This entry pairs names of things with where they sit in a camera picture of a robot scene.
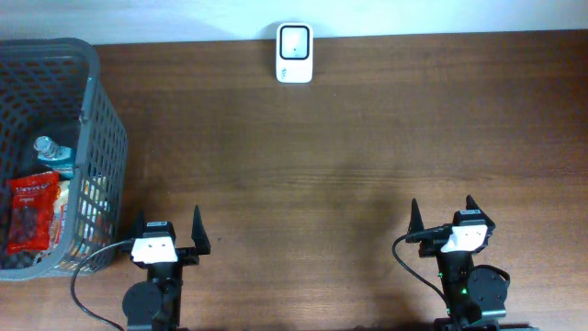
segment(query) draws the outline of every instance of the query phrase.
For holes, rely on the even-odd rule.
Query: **gray basket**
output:
[[[119,228],[127,133],[98,81],[96,51],[75,39],[0,42],[0,280],[69,276]],[[50,135],[76,148],[62,238],[44,258],[6,254],[12,194],[7,180],[39,172],[32,142]],[[106,267],[96,257],[83,273]]]

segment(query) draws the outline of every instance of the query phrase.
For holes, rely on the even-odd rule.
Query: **red snack bag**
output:
[[[53,203],[59,194],[59,173],[8,180],[14,198],[8,232],[8,254],[49,248]]]

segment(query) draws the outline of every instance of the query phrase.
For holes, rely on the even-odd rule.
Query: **cable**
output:
[[[398,261],[398,263],[403,266],[406,271],[408,271],[411,275],[415,276],[418,280],[420,280],[421,282],[424,283],[424,285],[430,287],[431,289],[433,289],[435,292],[437,292],[437,294],[439,294],[439,296],[441,297],[441,299],[443,300],[443,302],[445,303],[445,307],[447,308],[447,310],[449,310],[449,302],[447,301],[447,298],[445,296],[445,294],[443,294],[443,292],[441,292],[441,290],[439,290],[439,288],[437,288],[435,285],[433,285],[430,281],[424,279],[423,277],[421,277],[421,275],[417,274],[414,270],[412,270],[409,266],[407,266],[402,260],[401,258],[398,256],[398,254],[396,253],[396,245],[401,242],[402,240],[412,237],[412,236],[416,236],[422,234],[422,232],[418,232],[418,233],[413,233],[413,234],[405,234],[402,235],[400,238],[396,239],[394,241],[394,244],[392,244],[392,254],[394,255],[394,258],[396,258],[396,261]],[[453,321],[453,324],[456,327],[457,331],[461,331],[461,325],[458,322],[458,319],[451,314],[451,320]]]
[[[75,271],[73,272],[73,275],[72,275],[72,282],[70,283],[70,293],[72,294],[72,299],[73,299],[73,302],[75,302],[75,304],[76,304],[78,307],[80,307],[80,309],[82,310],[82,312],[84,312],[84,313],[86,313],[86,314],[90,315],[90,317],[93,317],[93,318],[95,318],[96,320],[98,320],[98,321],[100,321],[100,322],[102,322],[102,323],[104,323],[104,324],[107,324],[107,325],[110,325],[110,326],[113,326],[113,327],[115,327],[115,328],[116,328],[116,329],[118,329],[119,331],[125,331],[125,329],[124,329],[124,328],[122,328],[122,326],[120,326],[120,325],[118,325],[118,324],[116,324],[116,323],[114,323],[114,322],[112,322],[112,321],[110,321],[110,320],[107,320],[106,318],[104,318],[104,317],[102,317],[102,316],[99,316],[99,315],[97,315],[97,314],[94,314],[92,311],[90,311],[89,309],[87,309],[87,308],[86,308],[86,307],[85,307],[85,306],[84,306],[84,305],[83,305],[83,304],[82,304],[82,303],[81,303],[81,302],[80,302],[80,301],[77,299],[77,296],[75,295],[75,279],[77,278],[77,274],[80,272],[80,270],[82,269],[82,267],[83,267],[83,266],[84,266],[84,265],[85,265],[85,264],[86,264],[86,263],[87,263],[87,262],[88,262],[90,259],[92,259],[92,257],[95,257],[95,256],[97,256],[98,254],[100,254],[100,253],[102,253],[102,252],[105,252],[105,251],[107,251],[107,250],[109,250],[109,249],[112,249],[112,248],[119,247],[119,246],[121,246],[121,245],[126,245],[126,244],[133,244],[133,242],[134,242],[134,239],[129,239],[129,240],[121,241],[121,242],[119,242],[119,243],[115,243],[115,244],[108,245],[108,246],[106,246],[106,247],[102,247],[102,248],[98,249],[96,252],[92,253],[92,254],[91,254],[89,257],[86,257],[85,259],[83,259],[83,260],[82,260],[82,262],[80,262],[80,263],[77,265],[77,268],[75,269]]]

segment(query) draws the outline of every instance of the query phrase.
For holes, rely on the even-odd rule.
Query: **plastic bottle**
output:
[[[74,149],[60,146],[46,136],[37,138],[34,148],[39,152],[37,160],[41,164],[57,171],[67,179],[74,178]]]

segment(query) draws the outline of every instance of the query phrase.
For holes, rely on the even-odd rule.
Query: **brown tabletop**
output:
[[[474,258],[510,272],[505,322],[588,327],[588,31],[315,41],[314,79],[275,78],[272,41],[97,47],[129,135],[123,227],[143,208],[212,255],[184,270],[182,325],[282,331],[445,316],[393,261],[471,194],[496,222]],[[399,253],[432,280],[417,245]],[[126,324],[145,271],[120,257],[78,295]],[[0,283],[2,330],[108,330],[68,279]]]

